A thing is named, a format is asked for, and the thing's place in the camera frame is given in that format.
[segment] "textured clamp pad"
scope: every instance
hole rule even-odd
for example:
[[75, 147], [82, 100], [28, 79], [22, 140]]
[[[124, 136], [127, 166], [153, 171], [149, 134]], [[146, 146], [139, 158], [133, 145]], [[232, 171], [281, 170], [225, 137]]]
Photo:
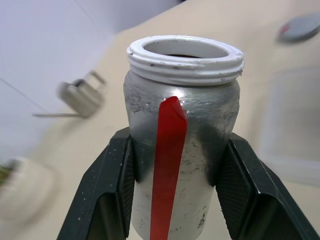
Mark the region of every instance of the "textured clamp pad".
[[124, 227], [124, 234], [127, 238], [130, 230], [130, 220], [132, 204], [134, 199], [134, 187], [135, 187], [135, 174], [134, 174], [134, 161], [132, 143], [129, 140], [125, 158], [123, 162], [122, 174], [119, 182], [119, 199], [120, 199], [120, 210], [122, 214], [122, 223]]
[[320, 239], [278, 176], [234, 133], [216, 191], [233, 240]]

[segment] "red plastic strip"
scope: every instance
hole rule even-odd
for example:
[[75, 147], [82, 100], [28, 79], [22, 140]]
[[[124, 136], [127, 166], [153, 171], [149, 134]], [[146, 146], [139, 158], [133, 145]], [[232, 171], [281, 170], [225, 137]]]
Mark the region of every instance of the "red plastic strip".
[[174, 205], [187, 119], [179, 99], [160, 104], [151, 204], [150, 240], [167, 240]]

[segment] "white threaded rim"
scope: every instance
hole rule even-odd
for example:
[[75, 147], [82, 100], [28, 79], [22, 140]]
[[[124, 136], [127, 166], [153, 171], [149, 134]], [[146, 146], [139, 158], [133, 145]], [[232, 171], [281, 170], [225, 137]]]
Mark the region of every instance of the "white threaded rim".
[[244, 54], [236, 47], [194, 36], [146, 37], [131, 43], [127, 54], [134, 73], [167, 84], [225, 84], [240, 76], [244, 68]]

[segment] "white plastic box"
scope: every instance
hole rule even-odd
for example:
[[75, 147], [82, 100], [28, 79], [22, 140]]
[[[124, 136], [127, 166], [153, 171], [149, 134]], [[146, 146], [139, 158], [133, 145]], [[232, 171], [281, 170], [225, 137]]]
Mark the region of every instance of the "white plastic box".
[[320, 186], [320, 67], [276, 74], [258, 155], [282, 179]]

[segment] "table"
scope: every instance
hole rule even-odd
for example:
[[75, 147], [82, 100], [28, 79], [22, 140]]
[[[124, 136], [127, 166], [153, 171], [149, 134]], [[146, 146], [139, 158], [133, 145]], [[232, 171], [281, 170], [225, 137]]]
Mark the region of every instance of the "table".
[[[129, 69], [126, 48], [134, 40], [152, 35], [191, 35], [212, 38], [240, 48], [245, 68], [238, 78], [240, 110], [234, 132], [259, 146], [261, 120], [272, 85], [280, 70], [320, 63], [318, 37], [305, 43], [276, 43], [279, 28], [290, 18], [320, 10], [316, 0], [187, 0], [163, 14], [121, 32], [95, 70], [107, 80], [105, 105], [92, 118], [59, 119], [48, 130], [30, 158], [59, 171], [59, 188], [48, 208], [27, 225], [8, 224], [4, 240], [55, 240], [85, 170], [106, 147], [118, 129], [128, 125], [123, 82]], [[320, 189], [284, 182], [316, 231], [320, 233]], [[199, 237], [230, 239], [214, 193], [206, 226]], [[129, 240], [139, 240], [130, 229]]]

